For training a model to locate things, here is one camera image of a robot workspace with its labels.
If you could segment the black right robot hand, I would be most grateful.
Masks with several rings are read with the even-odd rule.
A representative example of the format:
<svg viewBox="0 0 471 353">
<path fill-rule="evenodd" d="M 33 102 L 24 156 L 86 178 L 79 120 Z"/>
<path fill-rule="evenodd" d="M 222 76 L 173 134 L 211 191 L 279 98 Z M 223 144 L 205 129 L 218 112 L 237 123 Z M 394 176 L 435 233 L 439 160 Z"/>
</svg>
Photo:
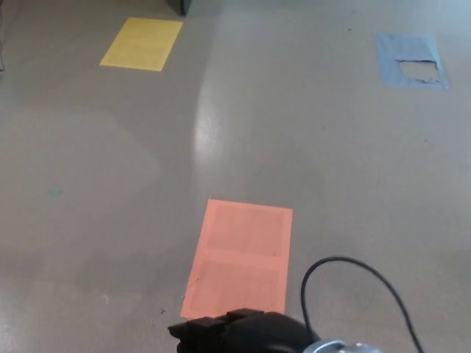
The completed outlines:
<svg viewBox="0 0 471 353">
<path fill-rule="evenodd" d="M 168 327 L 178 352 L 303 352 L 319 336 L 287 315 L 253 309 L 191 319 Z"/>
</svg>

